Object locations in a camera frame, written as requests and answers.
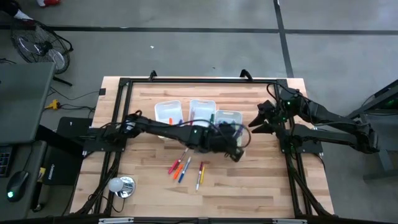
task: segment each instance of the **computer mouse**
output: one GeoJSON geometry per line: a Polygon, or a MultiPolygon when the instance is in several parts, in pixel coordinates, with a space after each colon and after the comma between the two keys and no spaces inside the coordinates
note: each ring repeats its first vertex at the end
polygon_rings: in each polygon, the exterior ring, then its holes
{"type": "Polygon", "coordinates": [[[21,170],[16,172],[7,184],[7,199],[10,202],[19,201],[25,194],[26,182],[29,173],[21,170]]]}

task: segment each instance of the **orange marker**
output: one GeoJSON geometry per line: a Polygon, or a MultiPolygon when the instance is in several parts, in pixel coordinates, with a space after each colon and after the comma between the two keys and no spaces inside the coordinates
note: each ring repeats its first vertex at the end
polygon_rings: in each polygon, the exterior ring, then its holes
{"type": "Polygon", "coordinates": [[[181,171],[181,169],[182,169],[182,167],[183,167],[183,165],[182,164],[180,164],[179,166],[178,166],[178,169],[177,169],[177,171],[175,171],[175,174],[174,174],[174,180],[176,180],[177,179],[177,177],[178,177],[178,175],[179,175],[179,173],[180,173],[180,171],[181,171]]]}

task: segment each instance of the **wooden board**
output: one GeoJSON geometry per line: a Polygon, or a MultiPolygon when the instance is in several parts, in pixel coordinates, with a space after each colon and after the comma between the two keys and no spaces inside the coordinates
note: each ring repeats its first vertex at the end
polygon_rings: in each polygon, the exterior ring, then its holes
{"type": "MultiPolygon", "coordinates": [[[[100,127],[111,121],[120,77],[104,77],[93,121],[100,127]]],[[[289,86],[299,88],[306,95],[300,78],[288,79],[289,86]]],[[[240,111],[247,125],[257,115],[257,104],[273,99],[263,84],[144,84],[133,86],[129,112],[142,110],[143,115],[155,119],[156,103],[180,100],[183,117],[188,119],[192,99],[214,100],[218,110],[240,111]]],[[[224,158],[223,154],[199,154],[189,151],[192,163],[181,184],[167,174],[184,147],[175,141],[163,141],[157,136],[141,134],[127,142],[119,176],[130,176],[137,183],[134,195],[125,201],[121,213],[113,216],[130,217],[237,217],[277,218],[293,217],[292,199],[285,157],[280,152],[274,135],[253,134],[246,153],[239,162],[224,158]],[[200,161],[205,162],[205,179],[195,191],[200,161]]],[[[84,160],[73,198],[71,212],[78,210],[98,185],[104,153],[96,152],[84,160]]],[[[333,213],[328,184],[319,158],[303,155],[305,175],[309,188],[321,204],[333,213]]],[[[302,193],[298,192],[300,207],[304,211],[302,193]]],[[[120,210],[120,198],[114,206],[120,210]]]]}

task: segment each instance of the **fan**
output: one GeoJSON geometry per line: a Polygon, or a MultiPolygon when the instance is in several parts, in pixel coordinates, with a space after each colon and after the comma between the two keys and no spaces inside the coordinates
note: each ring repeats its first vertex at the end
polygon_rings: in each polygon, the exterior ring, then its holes
{"type": "Polygon", "coordinates": [[[69,67],[72,44],[39,21],[16,19],[11,26],[11,41],[26,62],[54,62],[55,74],[69,67]]]}

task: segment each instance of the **blue marker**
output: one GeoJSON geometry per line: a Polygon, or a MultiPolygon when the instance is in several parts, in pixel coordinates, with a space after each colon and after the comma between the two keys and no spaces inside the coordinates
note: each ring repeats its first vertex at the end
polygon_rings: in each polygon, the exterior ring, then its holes
{"type": "Polygon", "coordinates": [[[181,176],[180,176],[180,178],[179,178],[179,180],[178,180],[179,183],[181,183],[181,180],[182,180],[182,178],[184,177],[184,174],[185,174],[185,172],[186,172],[187,169],[188,169],[189,163],[191,163],[191,157],[188,158],[188,161],[187,161],[187,163],[185,164],[184,170],[182,171],[181,176]]]}

